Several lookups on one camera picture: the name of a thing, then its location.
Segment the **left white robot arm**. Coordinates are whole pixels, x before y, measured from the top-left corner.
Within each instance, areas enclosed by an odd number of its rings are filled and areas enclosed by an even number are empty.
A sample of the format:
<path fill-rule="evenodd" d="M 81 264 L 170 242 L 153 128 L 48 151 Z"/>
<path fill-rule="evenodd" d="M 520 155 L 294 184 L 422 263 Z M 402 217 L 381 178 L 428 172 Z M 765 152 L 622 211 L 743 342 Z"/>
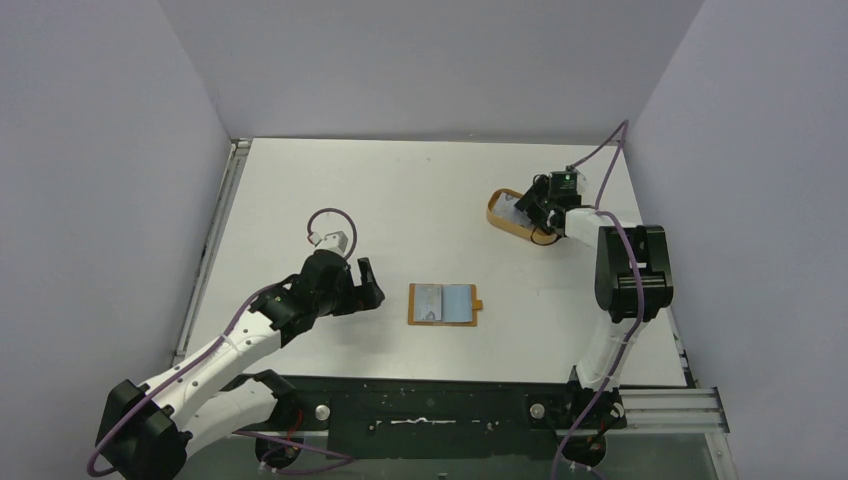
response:
<path fill-rule="evenodd" d="M 341 254 L 317 249 L 300 270 L 251 294 L 222 334 L 201 351 L 141 384 L 124 380 L 109 392 L 91 477 L 173 479 L 201 434 L 188 423 L 228 383 L 264 357 L 311 330 L 317 319 L 378 308 L 385 299 L 366 257 L 360 280 Z"/>

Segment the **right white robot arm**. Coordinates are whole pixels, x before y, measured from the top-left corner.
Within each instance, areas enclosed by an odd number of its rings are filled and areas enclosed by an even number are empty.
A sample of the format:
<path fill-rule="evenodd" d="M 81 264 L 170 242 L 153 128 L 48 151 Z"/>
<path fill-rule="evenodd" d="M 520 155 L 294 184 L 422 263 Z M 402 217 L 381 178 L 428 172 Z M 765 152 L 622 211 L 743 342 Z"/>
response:
<path fill-rule="evenodd" d="M 515 208 L 527 217 L 533 235 L 576 240 L 596 254 L 593 287 L 601 320 L 575 366 L 582 388 L 562 400 L 565 419 L 586 427 L 602 412 L 593 391 L 619 387 L 618 373 L 633 344 L 647 323 L 672 302 L 666 232 L 659 225 L 629 224 L 611 212 L 584 205 L 574 170 L 535 176 Z"/>

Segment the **yellow leather card holder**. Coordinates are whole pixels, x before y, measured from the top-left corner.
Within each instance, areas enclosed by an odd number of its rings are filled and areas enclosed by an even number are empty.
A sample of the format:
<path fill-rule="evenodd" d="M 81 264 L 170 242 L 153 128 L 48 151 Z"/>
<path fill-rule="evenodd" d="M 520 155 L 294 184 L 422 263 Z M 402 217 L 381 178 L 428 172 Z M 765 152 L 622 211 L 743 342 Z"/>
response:
<path fill-rule="evenodd" d="M 408 325 L 474 327 L 484 303 L 474 284 L 412 283 Z"/>

